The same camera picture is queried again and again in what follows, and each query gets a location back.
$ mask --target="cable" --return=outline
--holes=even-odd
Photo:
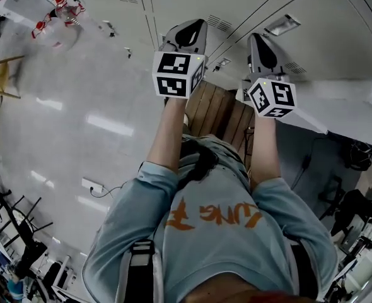
[[[45,260],[46,257],[49,257],[48,253],[45,253],[45,255],[43,256],[43,259],[40,262],[39,268],[37,269],[36,276],[38,276],[39,271],[42,269],[42,267],[47,264],[47,261],[43,264],[43,260]]]
[[[107,192],[106,192],[104,195],[101,195],[101,196],[95,196],[95,195],[93,195],[93,193],[92,193],[93,187],[91,186],[91,187],[90,187],[90,193],[91,193],[91,195],[92,195],[94,198],[104,198],[106,195],[110,194],[110,196],[111,196],[112,199],[113,199],[113,195],[112,195],[111,192],[112,192],[114,189],[121,189],[121,188],[123,187],[124,184],[125,184],[125,182],[124,182],[121,186],[116,186],[116,187],[114,187],[113,189],[111,189],[110,191],[109,191],[107,188],[105,188],[105,187],[102,186],[102,189],[107,190]]]
[[[294,182],[291,184],[291,190],[293,190],[297,184],[299,183],[299,181],[301,180],[301,177],[302,175],[306,172],[306,170],[308,169],[308,167],[310,166],[311,164],[311,160],[312,160],[312,153],[313,153],[313,147],[315,146],[315,142],[316,140],[330,140],[330,141],[336,141],[336,140],[332,140],[328,137],[317,137],[317,138],[314,138],[312,140],[312,144],[311,144],[311,151],[309,153],[309,155],[305,155],[304,157],[304,160],[301,164],[301,169],[299,170],[299,172],[297,173],[295,179],[294,179]]]
[[[357,143],[360,143],[360,145],[366,145],[368,147],[367,150],[363,150],[361,149],[360,147],[358,147]],[[372,145],[369,145],[367,143],[363,143],[362,141],[356,141],[354,140],[354,143],[351,145],[351,149],[350,149],[350,161],[353,163],[353,159],[352,159],[352,151],[353,149],[357,148],[357,152],[360,152],[360,153],[363,153],[363,154],[366,154],[367,157],[362,159],[362,160],[358,160],[356,161],[356,164],[358,163],[362,163],[362,162],[365,162],[366,160],[369,160],[370,162],[372,162]]]

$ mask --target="sleeve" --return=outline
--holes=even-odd
[[[83,283],[95,302],[114,302],[123,253],[148,238],[170,209],[178,176],[171,170],[144,162],[138,176],[117,193],[84,264]]]
[[[260,183],[252,193],[259,209],[278,223],[283,233],[298,238],[315,261],[319,291],[327,290],[337,271],[337,252],[329,231],[284,179]]]

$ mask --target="wooden chair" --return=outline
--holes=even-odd
[[[15,59],[20,59],[24,56],[15,56],[15,57],[10,57],[6,59],[0,60],[0,94],[5,95],[6,97],[11,97],[11,98],[21,98],[19,95],[14,95],[5,92],[5,88],[8,84],[8,79],[9,79],[9,66],[8,62],[14,61]]]

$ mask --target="light blue hoodie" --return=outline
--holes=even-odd
[[[199,154],[180,161],[179,174],[144,162],[138,176],[117,193],[83,269],[91,298],[115,302],[123,253],[144,238],[162,253],[165,302],[180,302],[192,289],[219,273],[236,273],[259,290],[298,294],[294,259],[284,235],[304,245],[326,291],[337,254],[328,230],[281,178],[250,191],[235,150],[214,138],[192,138],[218,156],[201,181],[178,191]]]

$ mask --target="backpack strap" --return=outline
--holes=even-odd
[[[130,248],[131,259],[127,272],[124,303],[154,302],[154,242],[136,241]]]

